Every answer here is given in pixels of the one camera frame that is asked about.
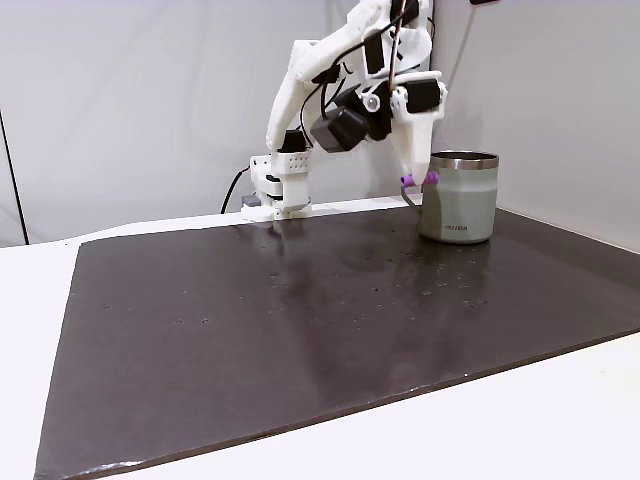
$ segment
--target black table mat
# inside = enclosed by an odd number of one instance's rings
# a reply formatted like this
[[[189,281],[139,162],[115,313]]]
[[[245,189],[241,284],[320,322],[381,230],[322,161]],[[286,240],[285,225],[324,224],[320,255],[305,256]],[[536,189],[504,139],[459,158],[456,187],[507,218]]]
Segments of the black table mat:
[[[475,246],[415,223],[402,208],[83,245],[36,478],[165,463],[640,327],[640,256],[503,211]]]

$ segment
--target white wall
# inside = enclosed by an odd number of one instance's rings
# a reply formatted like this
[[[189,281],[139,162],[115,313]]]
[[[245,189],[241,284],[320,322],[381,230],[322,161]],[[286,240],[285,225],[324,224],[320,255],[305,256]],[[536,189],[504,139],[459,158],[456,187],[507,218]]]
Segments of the white wall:
[[[33,241],[219,212],[267,153],[295,39],[357,0],[0,0],[0,101]],[[314,153],[314,202],[396,194],[387,142]],[[232,198],[252,192],[248,175]]]
[[[0,247],[23,245],[22,228],[4,140],[0,132]]]
[[[447,82],[471,8],[436,2]],[[631,0],[479,7],[435,148],[498,153],[501,206],[640,251],[639,25]]]

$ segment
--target gray tumbler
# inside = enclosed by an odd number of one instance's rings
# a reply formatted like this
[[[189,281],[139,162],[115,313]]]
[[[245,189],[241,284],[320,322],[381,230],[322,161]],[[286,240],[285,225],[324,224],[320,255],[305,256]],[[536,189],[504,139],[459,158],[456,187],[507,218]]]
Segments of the gray tumbler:
[[[487,240],[493,233],[498,163],[498,156],[490,153],[433,153],[429,178],[436,172],[439,180],[435,185],[423,185],[422,207],[416,206],[402,189],[402,197],[420,213],[420,233],[446,243]]]

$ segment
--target table surface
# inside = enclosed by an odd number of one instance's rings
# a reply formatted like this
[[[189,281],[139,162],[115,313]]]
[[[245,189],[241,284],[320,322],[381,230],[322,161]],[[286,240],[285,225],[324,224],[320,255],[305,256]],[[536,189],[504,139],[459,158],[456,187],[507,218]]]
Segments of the table surface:
[[[314,215],[395,208],[317,205]],[[78,247],[113,236],[246,223],[239,214],[126,225],[0,250],[5,478],[33,478]],[[173,478],[637,478],[640,335],[284,435],[125,474]]]

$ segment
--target white robotic arm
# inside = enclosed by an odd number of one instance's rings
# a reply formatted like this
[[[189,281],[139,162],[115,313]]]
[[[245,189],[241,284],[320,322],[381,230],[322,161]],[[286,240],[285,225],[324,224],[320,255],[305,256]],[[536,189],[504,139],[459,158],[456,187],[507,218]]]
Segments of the white robotic arm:
[[[422,183],[429,165],[432,124],[444,114],[446,88],[438,82],[439,72],[402,72],[417,67],[431,53],[428,6],[428,0],[361,0],[338,31],[321,41],[294,43],[267,128],[271,154],[251,159],[261,207],[243,206],[246,217],[305,215],[312,151],[306,140],[337,152],[350,150],[363,139],[391,136],[404,174],[413,174],[414,181]],[[398,19],[403,22],[401,29],[398,22],[391,25]],[[392,89],[389,72],[394,67],[400,75],[394,77]],[[351,72],[357,72],[359,85],[337,97],[338,109],[326,113],[320,101],[323,84],[335,83]],[[303,131],[287,130],[303,108],[304,125],[313,125],[310,134],[304,127]]]

